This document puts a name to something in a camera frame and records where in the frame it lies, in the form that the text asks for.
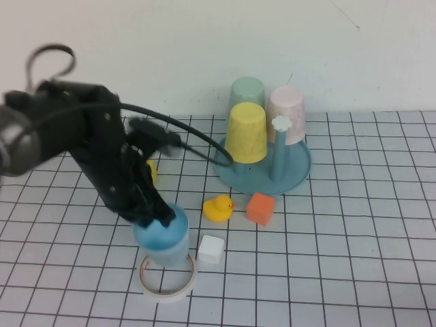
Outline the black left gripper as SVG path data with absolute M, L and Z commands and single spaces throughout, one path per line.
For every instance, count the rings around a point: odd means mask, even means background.
M 127 134 L 118 97 L 108 89 L 89 89 L 80 95 L 85 104 L 105 103 L 101 110 L 84 111 L 86 140 L 74 149 L 74 159 L 111 211 L 143 228 L 154 219 L 167 228 L 176 214 L 153 186 L 147 159 L 156 141 L 138 131 Z

